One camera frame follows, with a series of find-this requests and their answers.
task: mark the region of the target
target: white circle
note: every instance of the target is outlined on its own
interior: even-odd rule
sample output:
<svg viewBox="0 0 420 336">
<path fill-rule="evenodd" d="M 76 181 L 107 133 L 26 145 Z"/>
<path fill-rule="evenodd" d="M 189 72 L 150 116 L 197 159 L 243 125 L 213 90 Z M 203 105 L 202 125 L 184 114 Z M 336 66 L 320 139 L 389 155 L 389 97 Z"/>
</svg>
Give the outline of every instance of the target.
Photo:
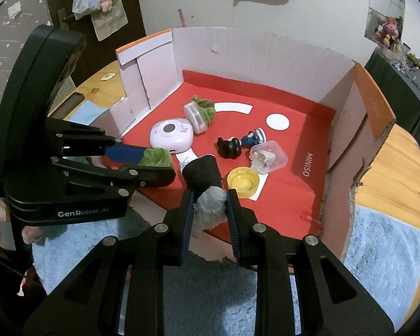
<svg viewBox="0 0 420 336">
<path fill-rule="evenodd" d="M 286 130 L 289 128 L 289 119 L 282 114 L 271 114 L 266 118 L 266 124 L 274 130 Z"/>
</svg>

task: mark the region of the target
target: figurine blue outfit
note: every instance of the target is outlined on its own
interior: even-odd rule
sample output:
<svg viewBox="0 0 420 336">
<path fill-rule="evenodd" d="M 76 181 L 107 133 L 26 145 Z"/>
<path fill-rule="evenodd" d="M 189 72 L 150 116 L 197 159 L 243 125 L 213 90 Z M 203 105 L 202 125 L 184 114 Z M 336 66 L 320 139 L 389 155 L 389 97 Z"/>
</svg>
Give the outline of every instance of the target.
<svg viewBox="0 0 420 336">
<path fill-rule="evenodd" d="M 254 145 L 264 143 L 265 141 L 266 134 L 261 128 L 257 128 L 255 131 L 249 131 L 249 134 L 240 140 L 243 148 L 252 148 Z"/>
</svg>

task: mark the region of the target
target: blue towel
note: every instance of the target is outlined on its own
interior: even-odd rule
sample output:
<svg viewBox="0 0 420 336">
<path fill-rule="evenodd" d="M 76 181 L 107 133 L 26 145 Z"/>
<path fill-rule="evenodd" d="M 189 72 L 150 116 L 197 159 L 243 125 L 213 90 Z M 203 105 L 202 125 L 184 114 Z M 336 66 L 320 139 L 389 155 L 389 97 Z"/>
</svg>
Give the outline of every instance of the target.
<svg viewBox="0 0 420 336">
<path fill-rule="evenodd" d="M 107 109 L 95 105 L 90 101 L 84 101 L 81 106 L 70 116 L 68 121 L 90 125 L 99 115 Z"/>
<path fill-rule="evenodd" d="M 34 265 L 48 292 L 107 235 L 126 239 L 148 225 L 136 213 L 117 220 L 45 228 L 34 245 Z M 420 277 L 420 230 L 357 206 L 346 267 L 399 328 Z M 165 267 L 166 336 L 253 336 L 256 273 L 230 261 L 207 262 L 189 254 L 181 268 Z M 300 317 L 291 276 L 296 334 Z"/>
</svg>

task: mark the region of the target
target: yellow lid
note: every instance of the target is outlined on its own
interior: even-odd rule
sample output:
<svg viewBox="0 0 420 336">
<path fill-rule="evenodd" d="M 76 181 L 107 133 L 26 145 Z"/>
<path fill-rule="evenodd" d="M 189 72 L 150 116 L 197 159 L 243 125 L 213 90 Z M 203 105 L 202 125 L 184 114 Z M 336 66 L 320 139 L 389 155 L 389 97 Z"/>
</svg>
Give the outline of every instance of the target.
<svg viewBox="0 0 420 336">
<path fill-rule="evenodd" d="M 227 185 L 229 189 L 236 189 L 238 198 L 252 197 L 259 184 L 260 176 L 249 167 L 235 168 L 227 176 Z"/>
</svg>

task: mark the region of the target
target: clear plastic container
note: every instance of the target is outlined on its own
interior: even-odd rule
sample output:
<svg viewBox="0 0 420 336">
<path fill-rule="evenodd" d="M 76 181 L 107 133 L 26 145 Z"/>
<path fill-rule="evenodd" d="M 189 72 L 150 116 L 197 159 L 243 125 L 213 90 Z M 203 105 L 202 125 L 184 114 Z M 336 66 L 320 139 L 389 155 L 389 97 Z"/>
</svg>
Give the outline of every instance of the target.
<svg viewBox="0 0 420 336">
<path fill-rule="evenodd" d="M 187 120 L 191 123 L 191 126 L 193 126 L 195 134 L 201 134 L 208 129 L 207 123 L 200 113 L 199 106 L 195 101 L 190 101 L 184 105 L 184 114 Z"/>
<path fill-rule="evenodd" d="M 252 169 L 258 174 L 269 174 L 283 168 L 288 163 L 288 156 L 275 141 L 266 141 L 250 149 Z"/>
</svg>

